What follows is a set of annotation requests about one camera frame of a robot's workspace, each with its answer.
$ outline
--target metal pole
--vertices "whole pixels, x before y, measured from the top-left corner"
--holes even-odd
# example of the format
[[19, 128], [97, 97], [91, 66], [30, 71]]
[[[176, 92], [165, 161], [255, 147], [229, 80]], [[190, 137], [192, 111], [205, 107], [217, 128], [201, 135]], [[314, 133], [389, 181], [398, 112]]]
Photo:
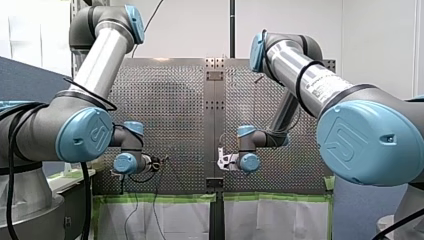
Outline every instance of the metal pole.
[[230, 58], [236, 57], [236, 0], [230, 0]]

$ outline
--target green tape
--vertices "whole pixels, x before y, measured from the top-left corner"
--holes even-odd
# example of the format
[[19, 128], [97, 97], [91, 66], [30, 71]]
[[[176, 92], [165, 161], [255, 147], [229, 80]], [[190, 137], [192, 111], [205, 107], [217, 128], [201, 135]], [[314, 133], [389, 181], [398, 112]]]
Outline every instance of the green tape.
[[97, 240], [99, 236], [99, 218], [100, 218], [100, 199], [94, 197], [93, 198], [93, 209], [92, 209], [92, 217], [91, 224], [94, 231], [93, 240]]
[[269, 199], [277, 201], [290, 201], [290, 202], [329, 202], [332, 195], [298, 195], [298, 194], [285, 194], [285, 193], [224, 193], [224, 201], [257, 201], [260, 199]]
[[334, 176], [325, 176], [324, 177], [325, 187], [326, 187], [327, 191], [334, 190], [335, 179], [336, 178]]
[[57, 178], [57, 177], [63, 177], [63, 178], [81, 178], [82, 177], [82, 172], [80, 170], [78, 170], [78, 171], [72, 171], [72, 172], [67, 173], [64, 176], [62, 176], [62, 173], [56, 173], [56, 174], [50, 175], [49, 177], [47, 177], [47, 179], [53, 179], [53, 178]]
[[[153, 193], [134, 193], [123, 195], [108, 195], [108, 196], [95, 196], [94, 199], [99, 204], [110, 203], [135, 203], [146, 202], [153, 203], [155, 195]], [[215, 202], [215, 194], [193, 194], [193, 195], [157, 195], [156, 203], [209, 203]]]

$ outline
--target white wall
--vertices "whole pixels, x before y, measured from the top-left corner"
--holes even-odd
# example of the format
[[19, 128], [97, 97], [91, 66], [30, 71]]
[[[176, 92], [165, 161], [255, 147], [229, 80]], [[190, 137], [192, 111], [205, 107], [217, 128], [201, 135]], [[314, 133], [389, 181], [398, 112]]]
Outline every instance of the white wall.
[[414, 95], [416, 1], [343, 1], [345, 79], [403, 99]]
[[[132, 4], [146, 25], [159, 0], [111, 0], [111, 6]], [[221, 57], [228, 48], [227, 0], [164, 0], [135, 57]]]
[[[419, 79], [415, 67], [419, 1], [343, 0], [342, 76], [345, 79], [377, 85], [403, 99], [414, 95]], [[364, 187], [337, 178], [333, 238], [371, 239], [377, 220], [396, 211], [404, 192], [405, 186]]]
[[0, 57], [70, 75], [70, 2], [0, 2]]
[[311, 36], [320, 44], [324, 58], [337, 60], [337, 71], [340, 71], [341, 0], [241, 0], [236, 3], [237, 57], [249, 57], [253, 37], [265, 28], [269, 32]]
[[[158, 0], [111, 0], [132, 4], [147, 23]], [[299, 33], [314, 37], [325, 58], [341, 60], [341, 0], [236, 1], [236, 57], [248, 58], [255, 34]], [[229, 0], [165, 0], [136, 57], [229, 56]]]

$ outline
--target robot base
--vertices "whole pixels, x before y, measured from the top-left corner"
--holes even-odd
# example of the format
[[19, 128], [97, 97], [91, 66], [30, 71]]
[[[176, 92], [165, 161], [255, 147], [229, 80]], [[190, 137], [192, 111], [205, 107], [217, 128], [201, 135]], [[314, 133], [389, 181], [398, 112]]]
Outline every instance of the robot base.
[[[14, 227], [20, 240], [59, 240], [65, 239], [64, 221], [65, 200], [62, 196], [52, 199], [50, 208], [32, 213], [15, 221]], [[10, 240], [6, 223], [0, 223], [0, 239]]]
[[[381, 232], [393, 223], [424, 208], [424, 190], [411, 185], [396, 210], [395, 215], [382, 217], [378, 220], [377, 231]], [[386, 235], [389, 240], [424, 240], [424, 217], [417, 218], [408, 224]]]

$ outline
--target metal frame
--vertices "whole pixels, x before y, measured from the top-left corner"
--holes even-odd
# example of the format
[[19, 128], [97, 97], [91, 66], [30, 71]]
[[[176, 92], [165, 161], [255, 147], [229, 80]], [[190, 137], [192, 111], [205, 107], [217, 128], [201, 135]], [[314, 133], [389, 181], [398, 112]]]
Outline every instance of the metal frame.
[[[332, 69], [335, 70], [335, 61], [326, 61], [326, 65]], [[145, 106], [143, 105], [143, 101], [146, 101], [146, 97], [139, 97], [139, 95], [146, 94], [145, 91], [169, 91], [172, 90], [172, 88], [169, 88], [168, 85], [173, 84], [182, 84], [184, 85], [190, 85], [192, 84], [192, 80], [188, 80], [190, 77], [194, 77], [198, 81], [198, 84], [201, 84], [201, 87], [199, 88], [199, 85], [195, 85], [194, 88], [197, 89], [197, 91], [203, 91], [201, 94], [202, 96], [200, 98], [196, 98], [196, 101], [201, 101], [200, 104], [195, 104], [194, 106], [189, 106], [190, 103], [187, 103], [186, 106], [189, 108], [193, 108], [192, 111], [193, 115], [190, 116], [190, 118], [199, 119], [199, 114], [201, 114], [201, 133], [203, 135], [196, 135], [197, 137], [201, 137], [200, 139], [203, 139], [203, 143], [201, 144], [202, 149], [201, 151], [194, 151], [190, 152], [190, 154], [196, 155], [196, 154], [202, 154], [202, 167], [197, 169], [187, 169], [188, 165], [187, 163], [184, 163], [184, 161], [177, 162], [175, 159], [173, 160], [171, 157], [171, 166], [173, 170], [170, 170], [169, 168], [165, 167], [165, 173], [162, 176], [161, 180], [161, 188], [159, 189], [159, 193], [161, 194], [193, 194], [193, 193], [215, 193], [216, 194], [216, 201], [211, 203], [210, 208], [210, 240], [217, 240], [217, 239], [225, 239], [225, 225], [224, 225], [224, 201], [223, 201], [223, 192], [227, 191], [226, 185], [231, 184], [228, 179], [233, 176], [229, 176], [227, 173], [224, 174], [216, 164], [218, 159], [218, 146], [219, 146], [219, 140], [222, 136], [223, 144], [227, 146], [228, 141], [232, 138], [235, 138], [235, 129], [234, 133], [229, 132], [227, 124], [227, 116], [228, 114], [236, 114], [234, 112], [229, 112], [231, 110], [228, 110], [228, 99], [230, 96], [228, 94], [231, 94], [228, 92], [227, 87], [237, 86], [237, 84], [243, 84], [242, 82], [236, 82], [237, 77], [235, 75], [240, 74], [240, 72], [237, 73], [234, 70], [234, 67], [243, 67], [245, 68], [247, 66], [247, 60], [240, 60], [240, 59], [222, 59], [222, 58], [207, 58], [207, 59], [126, 59], [124, 60], [124, 63], [122, 64], [120, 73], [118, 74], [117, 80], [115, 82], [115, 86], [112, 89], [112, 93], [110, 94], [110, 100], [112, 100], [115, 104], [118, 105], [118, 108], [120, 107], [120, 110], [113, 113], [114, 120], [118, 123], [121, 123], [125, 120], [138, 120], [142, 121], [146, 117], [146, 114], [142, 114], [141, 112], [145, 112], [147, 109], [148, 114], [152, 114], [153, 112], [155, 114], [159, 115], [164, 114], [164, 112], [161, 112], [161, 105], [160, 104], [153, 104], [154, 106]], [[193, 75], [181, 75], [181, 71], [189, 71], [194, 74]], [[241, 71], [242, 78], [250, 77], [252, 78], [252, 73], [250, 71]], [[164, 81], [161, 82], [163, 78], [173, 78], [177, 77], [178, 79], [164, 79]], [[163, 84], [159, 86], [159, 89], [156, 89], [158, 86], [156, 85], [143, 85], [143, 80], [148, 80], [152, 83], [157, 84]], [[262, 81], [268, 81], [267, 84], [274, 84], [269, 79], [263, 79]], [[279, 92], [282, 92], [283, 89], [275, 84], [276, 89], [279, 89], [277, 91], [277, 95], [274, 96], [274, 98], [279, 99]], [[134, 89], [138, 89], [140, 91], [140, 94], [134, 95]], [[174, 89], [174, 95], [177, 96], [183, 96], [184, 90], [180, 89]], [[164, 93], [157, 93], [159, 96], [165, 96]], [[175, 103], [183, 104], [184, 105], [184, 99], [182, 99], [182, 102]], [[272, 116], [273, 112], [269, 109], [269, 107], [266, 107], [265, 109], [267, 113], [271, 113], [269, 117]], [[253, 114], [263, 114], [263, 111], [259, 111], [256, 113], [258, 109], [250, 109], [249, 107], [249, 113]], [[164, 154], [164, 152], [172, 152], [177, 151], [178, 149], [175, 146], [172, 146], [173, 144], [170, 142], [167, 142], [168, 137], [172, 137], [172, 133], [168, 133], [166, 131], [161, 132], [161, 134], [165, 134], [163, 139], [159, 139], [158, 136], [153, 136], [149, 131], [152, 131], [152, 127], [149, 126], [149, 122], [145, 122], [145, 141], [146, 141], [146, 147], [145, 150], [148, 153], [152, 153], [153, 155], [157, 155], [159, 157], [163, 157], [160, 154]], [[153, 128], [162, 128], [163, 126], [153, 126]], [[171, 146], [168, 147], [168, 149], [165, 149], [164, 152], [161, 152], [161, 149], [158, 147], [158, 145], [161, 144], [161, 142], [158, 141], [164, 141], [169, 143]], [[314, 148], [315, 145], [310, 141], [308, 146], [310, 148]], [[104, 159], [106, 159], [106, 164], [110, 167], [113, 162], [113, 156], [118, 154], [117, 150], [110, 150], [104, 155]], [[331, 172], [328, 170], [328, 168], [324, 169], [325, 173], [327, 175], [330, 175]], [[184, 174], [184, 179], [178, 179], [178, 174]], [[139, 176], [140, 179], [144, 179], [146, 176]], [[198, 184], [192, 185], [192, 188], [187, 190], [183, 186], [184, 184], [181, 184], [181, 181], [184, 182], [187, 179], [195, 179], [193, 181], [197, 181]], [[126, 191], [129, 192], [153, 192], [155, 191], [156, 184], [158, 183], [158, 176], [155, 176], [150, 182], [144, 183], [142, 185], [134, 184], [132, 182], [126, 182], [124, 184], [124, 187]], [[287, 188], [279, 188], [279, 189], [261, 189], [261, 188], [250, 188], [249, 191], [270, 191], [270, 192], [293, 192], [293, 193], [301, 193], [301, 194], [325, 194], [325, 186], [324, 181], [322, 180], [322, 188], [321, 190], [317, 189], [302, 189], [299, 191], [299, 189], [287, 189]], [[97, 176], [94, 178], [93, 183], [93, 189], [95, 194], [118, 194], [120, 192], [120, 182], [118, 178], [113, 178], [112, 175], [108, 171], [99, 172]], [[243, 191], [243, 189], [236, 189], [229, 191]]]

